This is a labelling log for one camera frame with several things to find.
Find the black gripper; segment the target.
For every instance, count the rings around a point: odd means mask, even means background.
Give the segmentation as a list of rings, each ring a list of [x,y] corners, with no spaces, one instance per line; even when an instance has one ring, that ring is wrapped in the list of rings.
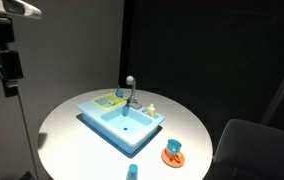
[[[6,97],[18,95],[17,81],[23,78],[19,53],[9,49],[14,41],[12,19],[0,14],[0,80]]]

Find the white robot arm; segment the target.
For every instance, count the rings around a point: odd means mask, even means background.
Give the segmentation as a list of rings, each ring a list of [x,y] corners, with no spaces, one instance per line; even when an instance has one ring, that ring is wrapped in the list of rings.
[[[6,97],[18,94],[17,81],[23,78],[19,53],[9,49],[9,44],[15,41],[9,15],[40,19],[42,12],[23,0],[0,0],[0,80]]]

